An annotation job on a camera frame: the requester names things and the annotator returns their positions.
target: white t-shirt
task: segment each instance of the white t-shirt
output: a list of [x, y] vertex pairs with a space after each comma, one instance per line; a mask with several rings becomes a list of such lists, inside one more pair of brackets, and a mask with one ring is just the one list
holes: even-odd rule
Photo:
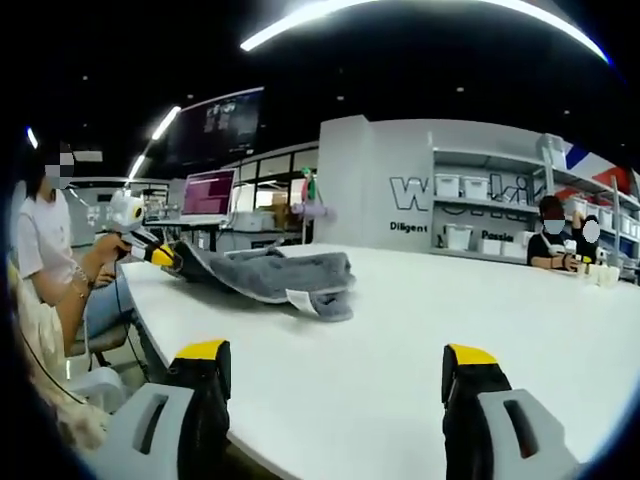
[[51, 203], [40, 195], [36, 195], [36, 200], [27, 198], [20, 208], [17, 231], [22, 278], [43, 271], [57, 283], [71, 281], [76, 269], [71, 251], [71, 217], [60, 190]]

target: led light strip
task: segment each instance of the led light strip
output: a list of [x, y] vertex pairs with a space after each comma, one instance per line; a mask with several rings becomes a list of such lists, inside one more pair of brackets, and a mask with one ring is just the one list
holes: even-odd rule
[[[246, 40], [240, 45], [246, 52], [250, 52], [263, 43], [271, 40], [272, 38], [286, 32], [287, 30], [309, 23], [322, 17], [326, 17], [339, 10], [343, 10], [355, 5], [361, 5], [364, 3], [371, 3], [384, 0], [323, 0], [306, 5], [299, 10], [296, 10], [290, 15], [287, 15], [281, 20], [278, 20], [273, 25], [265, 28], [264, 30], [256, 33], [254, 36]], [[547, 25], [551, 25], [558, 30], [563, 31], [573, 39], [577, 40], [593, 53], [598, 55], [607, 64], [611, 61], [605, 55], [605, 53], [596, 45], [596, 43], [587, 37], [584, 33], [578, 30], [573, 25], [565, 22], [564, 20], [556, 17], [555, 15], [543, 10], [539, 7], [531, 5], [522, 0], [475, 0], [478, 2], [490, 3], [504, 8], [509, 8], [520, 13], [524, 13], [530, 17], [536, 18]]]

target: tv screen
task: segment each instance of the tv screen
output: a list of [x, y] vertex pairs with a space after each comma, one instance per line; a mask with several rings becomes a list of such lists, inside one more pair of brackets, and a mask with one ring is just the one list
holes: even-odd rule
[[233, 93], [183, 109], [169, 128], [167, 165], [209, 163], [252, 153], [264, 89]]

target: hair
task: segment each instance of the hair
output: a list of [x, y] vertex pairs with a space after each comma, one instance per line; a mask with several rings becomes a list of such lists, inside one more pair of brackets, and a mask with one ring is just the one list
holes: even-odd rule
[[547, 195], [540, 200], [540, 216], [544, 216], [545, 213], [554, 208], [563, 208], [562, 202], [555, 195]]
[[36, 199], [38, 190], [42, 186], [42, 180], [46, 175], [45, 165], [45, 155], [42, 152], [35, 151], [28, 155], [23, 173], [27, 198]]

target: white table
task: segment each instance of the white table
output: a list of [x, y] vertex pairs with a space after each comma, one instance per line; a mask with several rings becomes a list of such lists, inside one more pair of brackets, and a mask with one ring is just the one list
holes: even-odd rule
[[346, 251], [352, 320], [327, 324], [123, 266], [168, 365], [184, 346], [231, 342], [230, 440], [283, 478], [445, 476], [442, 351], [480, 347], [514, 388], [565, 426], [580, 461], [622, 417], [640, 372], [640, 289], [605, 289], [516, 265], [326, 245]]

